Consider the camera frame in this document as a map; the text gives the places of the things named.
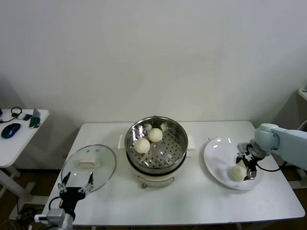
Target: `power strip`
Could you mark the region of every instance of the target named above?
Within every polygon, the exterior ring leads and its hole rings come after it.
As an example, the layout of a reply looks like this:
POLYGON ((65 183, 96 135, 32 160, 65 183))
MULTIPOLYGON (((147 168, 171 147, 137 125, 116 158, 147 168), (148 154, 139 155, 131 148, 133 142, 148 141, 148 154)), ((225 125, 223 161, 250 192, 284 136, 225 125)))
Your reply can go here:
POLYGON ((297 93, 307 101, 307 89, 299 89, 297 93))

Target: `white wall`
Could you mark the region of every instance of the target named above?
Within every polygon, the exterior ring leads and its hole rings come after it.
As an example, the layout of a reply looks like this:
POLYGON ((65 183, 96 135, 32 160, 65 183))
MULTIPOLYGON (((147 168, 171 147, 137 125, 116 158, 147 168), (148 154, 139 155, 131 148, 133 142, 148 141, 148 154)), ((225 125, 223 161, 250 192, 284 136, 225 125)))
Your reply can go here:
POLYGON ((0 1, 1 106, 52 114, 18 166, 60 168, 85 122, 272 121, 307 79, 306 12, 305 0, 0 1))

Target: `wooden floor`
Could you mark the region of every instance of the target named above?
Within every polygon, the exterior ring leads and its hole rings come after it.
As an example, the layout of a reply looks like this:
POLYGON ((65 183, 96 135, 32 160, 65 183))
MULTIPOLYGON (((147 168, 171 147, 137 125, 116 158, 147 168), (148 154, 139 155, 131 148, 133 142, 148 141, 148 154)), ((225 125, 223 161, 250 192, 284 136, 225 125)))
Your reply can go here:
MULTIPOLYGON (((33 195, 48 196, 51 192, 53 184, 58 176, 59 171, 21 171, 22 176, 16 178, 18 184, 22 187, 25 187, 28 182, 34 181, 36 185, 32 191, 33 195)), ((284 171, 285 176, 288 180, 297 179, 297 175, 292 170, 284 171)), ((301 201, 304 209, 307 209, 307 189, 295 190, 295 193, 299 200, 301 201)), ((6 191, 3 197, 0 199, 0 224, 5 222, 11 210, 16 204, 16 196, 9 191, 6 191)), ((43 206, 35 206, 36 210, 39 210, 37 213, 41 212, 43 206)), ((21 229, 18 224, 15 224, 17 229, 21 229)), ((32 223, 33 230, 37 230, 42 227, 41 224, 32 223)), ((243 224, 243 228, 248 227, 250 224, 243 224)), ((0 230, 9 230, 11 224, 7 221, 0 226, 0 230)), ((87 230, 91 229, 90 227, 75 227, 75 230, 87 230)), ((131 227, 99 227, 98 230, 130 230, 131 227)), ((235 224, 227 225, 198 225, 198 226, 161 226, 161 227, 133 227, 133 230, 236 230, 237 227, 235 224)), ((292 219, 292 220, 283 220, 278 221, 266 228, 266 230, 307 230, 307 217, 301 219, 292 219)))

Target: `glass lid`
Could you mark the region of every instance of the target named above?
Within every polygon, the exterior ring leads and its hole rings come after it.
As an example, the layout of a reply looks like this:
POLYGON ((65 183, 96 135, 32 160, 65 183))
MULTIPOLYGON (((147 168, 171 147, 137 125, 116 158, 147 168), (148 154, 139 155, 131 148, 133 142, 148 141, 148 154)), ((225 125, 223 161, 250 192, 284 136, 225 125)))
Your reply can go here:
POLYGON ((84 187, 93 176, 91 192, 101 188, 113 175, 116 157, 112 149, 104 145, 90 145, 79 149, 64 163, 61 180, 70 172, 66 187, 84 187))

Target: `computer mouse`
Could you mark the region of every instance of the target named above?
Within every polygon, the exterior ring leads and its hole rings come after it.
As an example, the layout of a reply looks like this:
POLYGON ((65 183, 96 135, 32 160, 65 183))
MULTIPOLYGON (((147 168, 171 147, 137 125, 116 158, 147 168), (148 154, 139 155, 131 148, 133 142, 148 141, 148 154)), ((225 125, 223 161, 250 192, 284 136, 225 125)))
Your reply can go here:
POLYGON ((13 124, 6 126, 3 129, 1 136, 5 139, 11 138, 20 129, 20 126, 21 125, 18 123, 13 123, 13 124))

